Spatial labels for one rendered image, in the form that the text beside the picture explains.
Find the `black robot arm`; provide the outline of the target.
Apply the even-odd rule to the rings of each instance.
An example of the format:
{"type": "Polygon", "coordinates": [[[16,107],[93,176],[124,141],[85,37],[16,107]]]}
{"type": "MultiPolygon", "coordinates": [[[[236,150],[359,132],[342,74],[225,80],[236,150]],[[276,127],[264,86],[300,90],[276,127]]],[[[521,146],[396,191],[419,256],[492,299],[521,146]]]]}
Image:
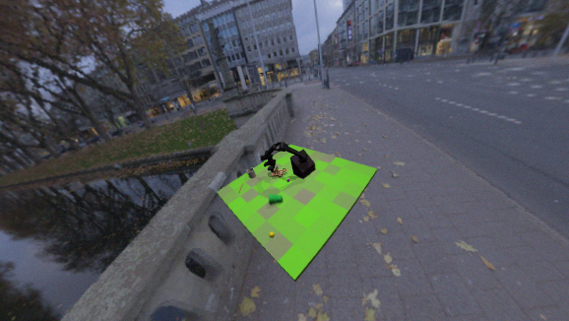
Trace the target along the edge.
{"type": "MultiPolygon", "coordinates": [[[[295,150],[295,149],[289,147],[289,146],[288,146],[286,143],[284,143],[284,142],[278,142],[278,143],[276,143],[276,144],[273,144],[273,146],[272,146],[269,150],[267,150],[263,156],[260,156],[261,161],[266,161],[267,159],[268,159],[268,161],[271,161],[271,160],[273,159],[273,158],[272,158],[273,155],[271,155],[271,153],[272,153],[274,150],[277,150],[278,152],[289,152],[289,153],[291,153],[291,154],[294,154],[294,155],[298,156],[299,162],[300,162],[301,164],[304,164],[305,162],[307,162],[307,158],[308,158],[307,153],[305,153],[305,152],[299,152],[299,151],[297,151],[297,150],[295,150]],[[279,147],[278,149],[276,149],[276,147],[277,147],[278,145],[280,145],[280,147],[279,147]]],[[[264,166],[269,166],[269,163],[266,161],[266,162],[264,163],[264,166]]]]}

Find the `dark grey cylindrical cup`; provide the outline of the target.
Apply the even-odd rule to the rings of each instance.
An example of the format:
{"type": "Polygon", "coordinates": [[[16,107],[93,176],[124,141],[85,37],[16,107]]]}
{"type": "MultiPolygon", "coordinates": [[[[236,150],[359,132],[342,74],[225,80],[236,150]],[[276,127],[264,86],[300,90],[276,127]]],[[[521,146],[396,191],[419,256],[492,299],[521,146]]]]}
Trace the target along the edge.
{"type": "Polygon", "coordinates": [[[246,170],[246,172],[247,172],[249,178],[254,178],[256,176],[253,168],[248,168],[246,170]]]}

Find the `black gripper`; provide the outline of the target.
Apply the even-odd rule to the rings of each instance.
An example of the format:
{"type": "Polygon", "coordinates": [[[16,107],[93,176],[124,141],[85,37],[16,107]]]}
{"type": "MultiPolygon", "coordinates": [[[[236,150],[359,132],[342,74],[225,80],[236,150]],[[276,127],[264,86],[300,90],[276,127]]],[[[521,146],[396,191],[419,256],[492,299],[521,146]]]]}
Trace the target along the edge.
{"type": "Polygon", "coordinates": [[[274,173],[274,168],[275,168],[275,165],[276,165],[276,160],[274,160],[274,159],[268,160],[268,163],[269,163],[269,165],[270,165],[270,166],[268,167],[268,170],[270,170],[272,173],[274,173]]]}

